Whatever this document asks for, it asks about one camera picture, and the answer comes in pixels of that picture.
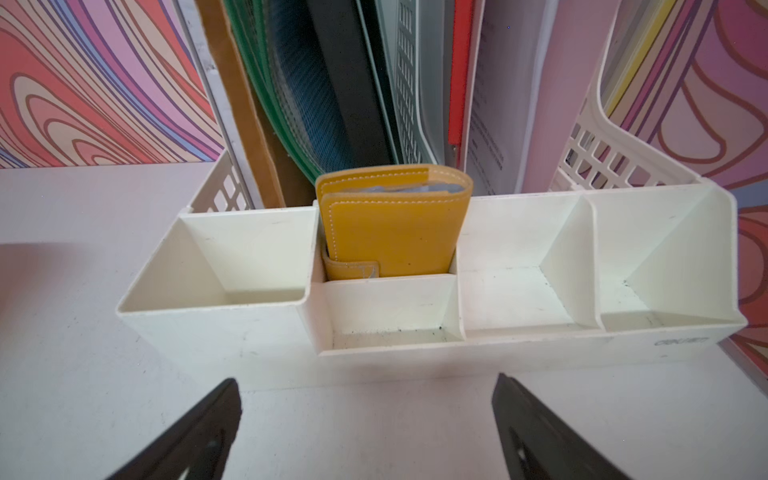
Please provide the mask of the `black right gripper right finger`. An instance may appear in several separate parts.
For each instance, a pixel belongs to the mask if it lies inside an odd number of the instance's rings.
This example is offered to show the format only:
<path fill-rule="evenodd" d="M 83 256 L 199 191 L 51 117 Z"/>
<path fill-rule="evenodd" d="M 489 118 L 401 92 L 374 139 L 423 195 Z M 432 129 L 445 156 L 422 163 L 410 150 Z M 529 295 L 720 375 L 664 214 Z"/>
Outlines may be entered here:
<path fill-rule="evenodd" d="M 522 383 L 497 377 L 492 409 L 512 479 L 626 479 Z"/>

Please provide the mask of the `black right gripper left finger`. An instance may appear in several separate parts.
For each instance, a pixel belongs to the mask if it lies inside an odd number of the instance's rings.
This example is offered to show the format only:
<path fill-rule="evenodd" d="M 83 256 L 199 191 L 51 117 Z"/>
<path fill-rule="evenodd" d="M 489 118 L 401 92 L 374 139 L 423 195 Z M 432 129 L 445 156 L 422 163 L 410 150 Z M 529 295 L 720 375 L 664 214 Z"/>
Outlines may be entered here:
<path fill-rule="evenodd" d="M 227 378 L 113 479 L 220 479 L 242 416 L 238 383 Z"/>

